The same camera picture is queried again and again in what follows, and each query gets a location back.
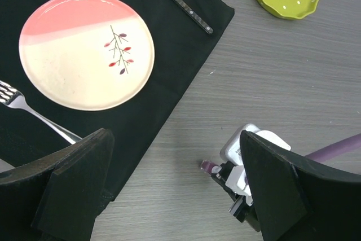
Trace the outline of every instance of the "gray wooden table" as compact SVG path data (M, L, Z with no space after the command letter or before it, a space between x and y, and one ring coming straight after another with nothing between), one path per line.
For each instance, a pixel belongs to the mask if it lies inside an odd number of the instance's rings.
M321 0L301 21L255 0L236 15L129 182L97 219L92 241L262 240L227 211L231 199L197 162L248 122L307 154L361 131L360 0ZM361 151L327 163L361 174Z

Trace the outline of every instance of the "branch design on plate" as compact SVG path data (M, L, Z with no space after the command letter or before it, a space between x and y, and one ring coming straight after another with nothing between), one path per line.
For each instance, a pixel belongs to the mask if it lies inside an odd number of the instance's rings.
M133 63L134 61L132 59L128 59L126 58L127 54L130 55L130 46L123 46L123 42L127 42L128 41L125 39L125 37L127 36L125 33L121 33L121 34L116 34L114 32L113 27L111 26L111 30L112 30L112 34L113 34L113 39L110 42L107 42L104 47L108 47L110 45L114 45L113 49L110 49L109 51L113 51L113 59L116 56L116 52L119 53L119 59L116 62L112 62L111 64L109 64L109 67L114 67L118 64L118 66L122 65L122 69L120 70L120 75L124 74L125 72L128 74L128 65L130 63Z

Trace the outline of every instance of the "pink and cream plate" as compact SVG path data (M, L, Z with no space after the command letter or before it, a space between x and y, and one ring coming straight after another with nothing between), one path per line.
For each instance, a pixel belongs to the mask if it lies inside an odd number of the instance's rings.
M142 18L119 0L51 0L19 40L30 81L62 106L96 111L132 98L146 84L154 45Z

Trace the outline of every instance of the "knife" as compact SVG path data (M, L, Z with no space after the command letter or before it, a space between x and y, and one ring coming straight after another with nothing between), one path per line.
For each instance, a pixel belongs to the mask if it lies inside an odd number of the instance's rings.
M202 20L201 17L199 17L196 12L190 8L183 0L173 0L175 3L177 3L184 12L186 12L199 26L202 27L204 31L206 31L208 34L213 33L213 29Z

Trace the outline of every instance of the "black cloth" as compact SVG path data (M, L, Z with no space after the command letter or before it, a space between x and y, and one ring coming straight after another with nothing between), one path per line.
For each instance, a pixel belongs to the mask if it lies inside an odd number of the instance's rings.
M155 66L142 91L130 101L99 112L62 107L27 79L19 59L21 28L49 0L0 0L0 80L21 90L29 105L59 125L85 137L111 129L115 149L103 205L114 200L171 114L234 15L221 0L184 0L213 29L208 35L171 0L121 0L146 22L155 44ZM0 158L23 165L68 143L29 113L0 105Z

